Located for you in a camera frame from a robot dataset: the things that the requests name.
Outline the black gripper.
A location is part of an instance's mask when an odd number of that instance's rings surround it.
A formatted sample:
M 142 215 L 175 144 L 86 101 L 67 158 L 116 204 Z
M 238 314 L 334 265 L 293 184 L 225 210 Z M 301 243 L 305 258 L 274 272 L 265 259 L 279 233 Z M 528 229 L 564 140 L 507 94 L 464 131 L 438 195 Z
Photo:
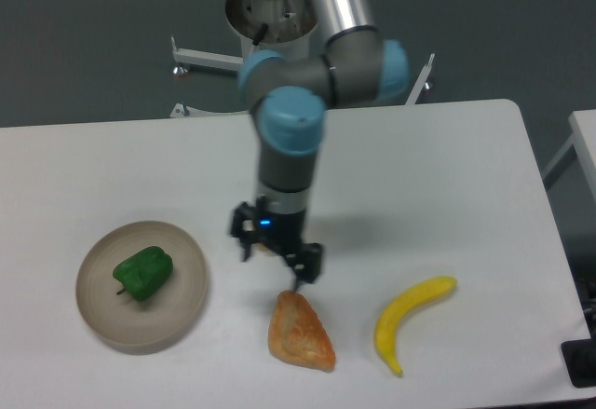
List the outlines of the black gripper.
M 272 210 L 272 201 L 260 195 L 254 204 L 241 202 L 232 213 L 230 236 L 238 240 L 241 261 L 252 256 L 252 246 L 264 243 L 285 260 L 294 274 L 292 290 L 314 283 L 322 271 L 324 246 L 303 243 L 306 210 L 280 213 Z

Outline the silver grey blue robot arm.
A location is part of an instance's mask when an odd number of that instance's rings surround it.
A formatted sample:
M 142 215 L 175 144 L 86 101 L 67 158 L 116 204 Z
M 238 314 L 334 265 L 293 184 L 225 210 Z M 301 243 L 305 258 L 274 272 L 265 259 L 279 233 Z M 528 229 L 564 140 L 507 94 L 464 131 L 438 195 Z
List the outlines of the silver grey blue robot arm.
M 238 74 L 260 145 L 255 200 L 238 205 L 230 233 L 245 256 L 262 244 L 314 282 L 324 249 L 303 240 L 307 201 L 328 110 L 399 96 L 407 55 L 385 40 L 366 0 L 239 0 L 251 52 Z

